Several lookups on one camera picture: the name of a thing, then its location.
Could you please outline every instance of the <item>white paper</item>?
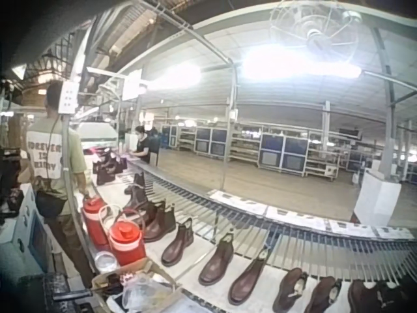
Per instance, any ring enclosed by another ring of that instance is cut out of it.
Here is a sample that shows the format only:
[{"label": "white paper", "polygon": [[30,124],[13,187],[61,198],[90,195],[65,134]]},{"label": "white paper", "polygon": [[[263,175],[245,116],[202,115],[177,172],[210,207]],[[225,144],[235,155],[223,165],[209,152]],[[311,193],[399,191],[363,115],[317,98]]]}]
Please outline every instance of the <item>white paper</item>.
[{"label": "white paper", "polygon": [[212,194],[210,198],[256,215],[264,215],[267,208],[266,204],[240,198],[238,196],[227,194],[219,190]]}]

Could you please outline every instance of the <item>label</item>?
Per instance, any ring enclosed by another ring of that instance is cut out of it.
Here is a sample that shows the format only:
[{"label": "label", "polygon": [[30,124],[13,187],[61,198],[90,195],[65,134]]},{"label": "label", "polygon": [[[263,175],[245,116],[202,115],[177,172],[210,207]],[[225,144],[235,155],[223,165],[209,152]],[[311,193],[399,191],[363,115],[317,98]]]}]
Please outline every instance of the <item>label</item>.
[{"label": "label", "polygon": [[35,177],[59,179],[62,171],[62,136],[27,132],[27,150]]},{"label": "label", "polygon": [[241,209],[256,215],[264,215],[266,208],[268,207],[266,204],[254,202],[245,198],[240,198],[219,190],[215,191],[215,193],[213,193],[210,198],[230,205],[231,207],[236,207],[237,209]]}]

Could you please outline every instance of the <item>box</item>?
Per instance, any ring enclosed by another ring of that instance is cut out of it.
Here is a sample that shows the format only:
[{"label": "box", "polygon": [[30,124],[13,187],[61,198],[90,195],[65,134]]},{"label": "box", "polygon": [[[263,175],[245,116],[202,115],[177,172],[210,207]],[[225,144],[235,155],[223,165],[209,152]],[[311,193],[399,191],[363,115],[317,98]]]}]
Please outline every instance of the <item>box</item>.
[{"label": "box", "polygon": [[[154,308],[152,308],[150,310],[143,311],[143,313],[161,313],[166,308],[173,305],[182,296],[182,288],[180,286],[178,286],[175,283],[174,279],[172,277],[170,277],[163,269],[161,269],[158,266],[158,264],[156,264],[155,262],[153,262],[149,258],[143,258],[143,259],[138,260],[134,263],[131,263],[131,264],[125,265],[125,266],[123,266],[119,269],[116,269],[113,272],[98,275],[97,277],[95,277],[93,279],[93,288],[92,288],[92,290],[94,292],[95,289],[98,289],[98,288],[101,288],[102,286],[104,286],[107,283],[107,277],[111,274],[120,275],[120,274],[123,274],[123,273],[126,273],[126,272],[136,273],[138,271],[143,271],[145,273],[158,274],[158,275],[164,277],[173,286],[173,290],[172,290],[172,293],[170,295],[168,295],[163,301],[158,303],[157,306],[155,306]],[[104,309],[104,311],[106,313],[111,313],[111,310],[108,308],[108,306],[106,304],[106,300],[104,300],[104,298],[97,293],[95,293],[95,295],[96,295],[96,298],[98,299],[98,302],[100,303],[100,305]]]}]

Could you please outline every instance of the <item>man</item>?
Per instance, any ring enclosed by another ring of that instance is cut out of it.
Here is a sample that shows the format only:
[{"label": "man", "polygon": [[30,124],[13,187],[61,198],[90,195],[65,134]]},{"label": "man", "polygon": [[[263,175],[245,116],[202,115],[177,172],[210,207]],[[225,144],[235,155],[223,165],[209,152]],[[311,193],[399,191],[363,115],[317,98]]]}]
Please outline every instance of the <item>man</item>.
[{"label": "man", "polygon": [[[68,204],[62,167],[62,122],[58,114],[63,83],[52,82],[45,99],[47,117],[37,121],[27,131],[27,150],[36,191],[36,206],[45,223],[66,255],[74,263],[86,288],[91,287],[93,272],[82,249]],[[69,159],[72,181],[85,196],[87,186],[83,149],[78,134],[69,129]]]},{"label": "man", "polygon": [[145,127],[138,126],[135,128],[135,131],[139,137],[136,145],[136,152],[133,152],[132,155],[139,157],[142,161],[149,164],[151,161],[151,154],[149,153],[149,138],[145,132]]}]

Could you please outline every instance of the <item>concrete floor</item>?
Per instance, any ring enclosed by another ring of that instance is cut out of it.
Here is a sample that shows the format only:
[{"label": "concrete floor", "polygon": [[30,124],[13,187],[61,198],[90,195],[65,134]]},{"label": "concrete floor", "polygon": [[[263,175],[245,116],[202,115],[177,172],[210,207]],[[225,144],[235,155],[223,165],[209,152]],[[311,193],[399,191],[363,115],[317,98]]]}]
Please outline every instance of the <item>concrete floor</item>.
[{"label": "concrete floor", "polygon": [[[158,167],[203,190],[220,189],[223,162],[186,151],[162,149]],[[340,171],[331,182],[324,177],[299,177],[261,170],[231,161],[225,191],[282,209],[349,221],[359,195],[352,173]],[[417,228],[417,186],[404,184],[389,226]]]}]

